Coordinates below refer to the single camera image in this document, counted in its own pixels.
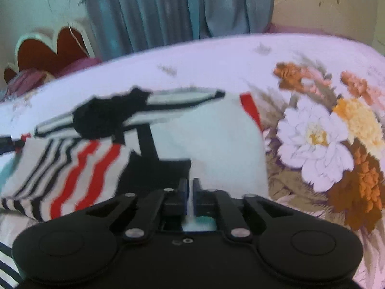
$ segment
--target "wall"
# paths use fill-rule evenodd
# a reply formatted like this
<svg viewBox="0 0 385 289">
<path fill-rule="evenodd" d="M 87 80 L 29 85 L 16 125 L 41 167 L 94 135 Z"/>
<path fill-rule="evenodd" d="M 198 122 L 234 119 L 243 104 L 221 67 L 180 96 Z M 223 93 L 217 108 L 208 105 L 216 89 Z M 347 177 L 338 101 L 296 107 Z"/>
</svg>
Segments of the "wall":
<svg viewBox="0 0 385 289">
<path fill-rule="evenodd" d="M 79 21 L 95 42 L 85 3 L 82 0 L 0 0 L 0 88 L 5 86 L 3 69 L 14 61 L 19 38 L 30 32 L 53 35 L 55 28 L 68 21 Z"/>
<path fill-rule="evenodd" d="M 273 22 L 373 43 L 377 0 L 275 0 Z"/>
<path fill-rule="evenodd" d="M 385 55 L 385 0 L 378 0 L 377 25 L 375 28 L 373 47 Z"/>
</svg>

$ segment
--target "curtain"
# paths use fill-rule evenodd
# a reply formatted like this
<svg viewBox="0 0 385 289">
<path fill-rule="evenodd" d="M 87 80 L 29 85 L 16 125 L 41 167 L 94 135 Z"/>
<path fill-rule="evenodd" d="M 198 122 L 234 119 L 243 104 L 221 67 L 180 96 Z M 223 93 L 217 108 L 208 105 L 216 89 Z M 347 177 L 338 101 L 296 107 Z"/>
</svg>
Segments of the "curtain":
<svg viewBox="0 0 385 289">
<path fill-rule="evenodd" d="M 88 0 L 104 60 L 206 37 L 260 33 L 274 0 Z"/>
</svg>

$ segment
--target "circular pad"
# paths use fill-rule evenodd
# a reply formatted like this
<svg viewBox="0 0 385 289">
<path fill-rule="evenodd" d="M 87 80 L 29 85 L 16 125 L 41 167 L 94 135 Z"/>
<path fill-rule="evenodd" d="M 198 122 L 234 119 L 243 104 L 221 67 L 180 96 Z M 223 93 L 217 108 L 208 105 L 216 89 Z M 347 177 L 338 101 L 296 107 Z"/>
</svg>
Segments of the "circular pad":
<svg viewBox="0 0 385 289">
<path fill-rule="evenodd" d="M 81 281 L 104 269 L 117 252 L 116 238 L 107 229 L 46 225 L 23 231 L 13 244 L 15 263 L 28 278 L 44 283 Z"/>
<path fill-rule="evenodd" d="M 363 254 L 360 240 L 346 228 L 298 217 L 275 218 L 257 248 L 278 273 L 311 282 L 353 277 Z"/>
</svg>

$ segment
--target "flower pattern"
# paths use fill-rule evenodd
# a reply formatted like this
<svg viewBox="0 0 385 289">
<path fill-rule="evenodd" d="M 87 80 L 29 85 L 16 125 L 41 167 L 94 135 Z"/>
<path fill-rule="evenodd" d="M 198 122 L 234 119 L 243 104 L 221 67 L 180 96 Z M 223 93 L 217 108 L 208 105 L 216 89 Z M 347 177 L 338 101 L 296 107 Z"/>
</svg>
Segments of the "flower pattern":
<svg viewBox="0 0 385 289">
<path fill-rule="evenodd" d="M 315 93 L 321 95 L 315 82 L 330 86 L 331 81 L 314 67 L 302 67 L 294 63 L 278 63 L 274 75 L 281 79 L 280 89 L 295 90 L 299 93 Z"/>
<path fill-rule="evenodd" d="M 384 177 L 378 161 L 366 152 L 365 147 L 355 140 L 354 169 L 328 191 L 328 203 L 334 212 L 345 212 L 345 225 L 353 230 L 365 227 L 373 231 L 385 203 Z"/>
<path fill-rule="evenodd" d="M 301 168 L 302 179 L 316 192 L 329 190 L 345 170 L 353 169 L 353 157 L 341 144 L 348 139 L 346 124 L 307 97 L 299 100 L 297 109 L 287 108 L 284 114 L 277 133 L 282 163 Z"/>
<path fill-rule="evenodd" d="M 349 93 L 354 97 L 362 97 L 366 104 L 376 106 L 379 110 L 385 111 L 385 105 L 380 100 L 384 94 L 380 88 L 369 86 L 366 79 L 347 71 L 341 73 L 341 82 L 347 86 Z"/>
<path fill-rule="evenodd" d="M 269 133 L 270 133 L 270 129 L 266 129 L 263 131 L 263 140 L 265 142 L 265 152 L 266 153 L 271 151 L 271 147 L 269 146 L 271 143 L 271 139 L 267 138 Z"/>
<path fill-rule="evenodd" d="M 273 71 L 279 88 L 291 93 L 289 101 L 286 97 L 282 103 L 283 96 L 272 89 L 254 89 L 268 131 L 264 138 L 270 198 L 354 231 L 364 250 L 354 280 L 363 288 L 381 289 L 385 91 L 343 69 L 333 79 L 322 63 L 296 55 L 298 63 L 280 62 Z M 367 75 L 373 78 L 371 73 L 369 67 Z M 385 80 L 379 72 L 375 76 L 377 82 Z"/>
<path fill-rule="evenodd" d="M 338 99 L 333 112 L 347 124 L 351 144 L 358 138 L 370 154 L 381 159 L 385 149 L 384 134 L 372 110 L 358 99 Z"/>
</svg>

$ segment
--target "bedspread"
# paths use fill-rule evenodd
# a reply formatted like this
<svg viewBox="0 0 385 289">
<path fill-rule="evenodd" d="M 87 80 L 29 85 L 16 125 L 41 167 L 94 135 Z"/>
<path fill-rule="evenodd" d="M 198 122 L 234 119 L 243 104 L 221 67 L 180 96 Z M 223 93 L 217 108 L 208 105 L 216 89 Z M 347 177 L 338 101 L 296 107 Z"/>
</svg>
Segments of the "bedspread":
<svg viewBox="0 0 385 289">
<path fill-rule="evenodd" d="M 0 134 L 16 138 L 92 95 L 134 85 L 250 92 L 263 130 L 269 197 L 354 231 L 364 248 L 355 280 L 367 289 L 385 286 L 385 57 L 358 42 L 297 34 L 174 45 L 72 74 L 1 105 Z M 0 185 L 12 164 L 13 155 L 0 159 Z M 11 247 L 33 222 L 7 216 L 0 242 Z M 12 226 L 19 220 L 21 229 Z"/>
</svg>

